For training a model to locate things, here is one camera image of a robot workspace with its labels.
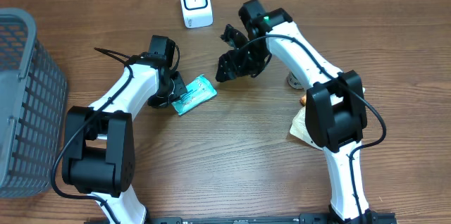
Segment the orange tissue pack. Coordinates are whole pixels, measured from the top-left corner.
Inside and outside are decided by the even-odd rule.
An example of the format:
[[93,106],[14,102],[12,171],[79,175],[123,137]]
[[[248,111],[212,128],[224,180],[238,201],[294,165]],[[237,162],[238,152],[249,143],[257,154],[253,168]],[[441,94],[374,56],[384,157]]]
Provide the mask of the orange tissue pack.
[[306,104],[307,104],[307,96],[306,96],[306,94],[303,95],[303,96],[300,98],[299,102],[301,103],[301,105],[306,106]]

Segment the mint green wipes pack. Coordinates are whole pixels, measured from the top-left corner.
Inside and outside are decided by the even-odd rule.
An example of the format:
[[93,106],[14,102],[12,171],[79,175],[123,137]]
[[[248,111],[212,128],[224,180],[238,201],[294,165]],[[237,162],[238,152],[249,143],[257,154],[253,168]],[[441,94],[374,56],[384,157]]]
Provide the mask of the mint green wipes pack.
[[196,77],[186,86],[186,89],[187,92],[182,94],[178,101],[172,103],[179,116],[217,95],[217,91],[204,75]]

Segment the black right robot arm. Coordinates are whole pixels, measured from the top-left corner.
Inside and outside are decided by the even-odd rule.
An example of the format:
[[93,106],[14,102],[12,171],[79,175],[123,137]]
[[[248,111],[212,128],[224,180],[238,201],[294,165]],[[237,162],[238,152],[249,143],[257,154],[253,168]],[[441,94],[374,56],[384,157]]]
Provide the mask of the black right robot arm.
[[361,78],[353,70],[342,72],[322,57],[284,9],[267,12],[259,0],[250,0],[238,15],[247,32],[225,27],[221,39],[232,49],[219,57],[216,81],[256,77],[272,56],[278,57],[306,91],[304,124],[308,138],[326,156],[331,220],[370,223],[359,165],[367,126]]

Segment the green lid clear jar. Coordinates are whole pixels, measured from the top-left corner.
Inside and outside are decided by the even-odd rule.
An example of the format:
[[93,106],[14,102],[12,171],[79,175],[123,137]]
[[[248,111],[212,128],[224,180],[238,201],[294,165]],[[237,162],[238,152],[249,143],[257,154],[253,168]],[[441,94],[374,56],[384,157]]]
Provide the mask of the green lid clear jar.
[[303,89],[300,81],[294,76],[292,72],[288,73],[287,82],[293,89]]

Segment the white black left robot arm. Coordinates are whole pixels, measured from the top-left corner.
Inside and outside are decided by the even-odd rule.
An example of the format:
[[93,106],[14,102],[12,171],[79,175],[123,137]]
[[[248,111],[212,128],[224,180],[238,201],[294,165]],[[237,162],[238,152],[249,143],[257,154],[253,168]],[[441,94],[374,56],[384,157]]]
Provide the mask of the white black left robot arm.
[[68,110],[64,146],[53,169],[76,188],[74,199],[97,202],[104,223],[150,223],[132,188],[133,121],[144,105],[165,108],[186,93],[177,70],[180,50],[172,39],[154,35],[148,51],[139,55],[98,51],[122,63],[124,72],[100,99]]

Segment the clear bag bread package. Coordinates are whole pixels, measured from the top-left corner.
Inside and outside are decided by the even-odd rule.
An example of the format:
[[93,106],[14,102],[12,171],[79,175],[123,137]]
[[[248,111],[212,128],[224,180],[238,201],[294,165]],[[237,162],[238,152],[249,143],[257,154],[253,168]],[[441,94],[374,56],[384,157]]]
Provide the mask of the clear bag bread package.
[[339,152],[340,145],[362,128],[364,107],[350,94],[339,97],[330,87],[310,89],[306,96],[314,100],[293,118],[290,134],[317,149]]

